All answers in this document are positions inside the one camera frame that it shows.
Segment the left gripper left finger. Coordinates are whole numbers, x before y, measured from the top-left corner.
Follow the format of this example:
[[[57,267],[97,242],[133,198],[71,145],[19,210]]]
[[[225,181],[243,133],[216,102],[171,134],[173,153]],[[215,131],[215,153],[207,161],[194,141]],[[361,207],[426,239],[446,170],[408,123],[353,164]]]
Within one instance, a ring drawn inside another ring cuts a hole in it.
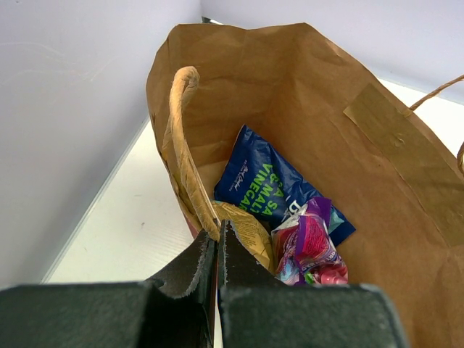
[[[145,281],[3,289],[1,346],[212,347],[217,246],[202,231]]]

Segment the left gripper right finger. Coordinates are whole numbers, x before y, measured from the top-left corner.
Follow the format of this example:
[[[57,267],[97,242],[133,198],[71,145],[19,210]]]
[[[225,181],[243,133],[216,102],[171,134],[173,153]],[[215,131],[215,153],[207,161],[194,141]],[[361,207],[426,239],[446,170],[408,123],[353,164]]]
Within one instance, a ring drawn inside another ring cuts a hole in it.
[[[369,284],[287,286],[221,226],[218,306],[224,347],[408,347],[394,305]]]

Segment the purple candy packet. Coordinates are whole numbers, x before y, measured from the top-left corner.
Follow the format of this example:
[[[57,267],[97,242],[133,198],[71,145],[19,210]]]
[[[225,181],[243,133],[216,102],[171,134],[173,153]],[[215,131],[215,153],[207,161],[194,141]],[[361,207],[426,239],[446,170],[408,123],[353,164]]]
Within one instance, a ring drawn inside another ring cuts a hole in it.
[[[348,283],[348,270],[328,233],[331,200],[311,198],[271,231],[275,276],[293,285]]]

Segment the blue Burts crisps bag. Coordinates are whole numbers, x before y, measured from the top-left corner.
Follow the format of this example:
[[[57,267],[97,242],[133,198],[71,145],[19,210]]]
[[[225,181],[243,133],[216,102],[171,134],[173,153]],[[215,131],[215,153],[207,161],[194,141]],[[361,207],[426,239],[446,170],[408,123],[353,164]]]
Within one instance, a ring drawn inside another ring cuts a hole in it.
[[[322,194],[264,138],[243,126],[214,189],[217,201],[233,204],[273,230]]]

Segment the red paper bag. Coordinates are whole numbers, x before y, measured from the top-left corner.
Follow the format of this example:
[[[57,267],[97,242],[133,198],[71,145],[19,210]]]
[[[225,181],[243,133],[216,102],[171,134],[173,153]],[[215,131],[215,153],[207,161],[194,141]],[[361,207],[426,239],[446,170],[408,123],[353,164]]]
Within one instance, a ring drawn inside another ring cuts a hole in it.
[[[146,82],[158,151],[192,233],[243,125],[355,226],[355,283],[380,286],[414,347],[463,345],[463,158],[307,24],[174,27]]]

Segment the tan kettle chips bag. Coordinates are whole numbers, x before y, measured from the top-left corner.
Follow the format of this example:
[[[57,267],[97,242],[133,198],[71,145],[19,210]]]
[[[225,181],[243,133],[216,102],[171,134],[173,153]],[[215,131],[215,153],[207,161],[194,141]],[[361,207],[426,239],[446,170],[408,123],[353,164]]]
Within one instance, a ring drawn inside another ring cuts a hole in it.
[[[251,214],[235,205],[213,201],[212,206],[221,220],[230,220],[244,248],[270,273],[275,274],[273,248],[269,233]]]

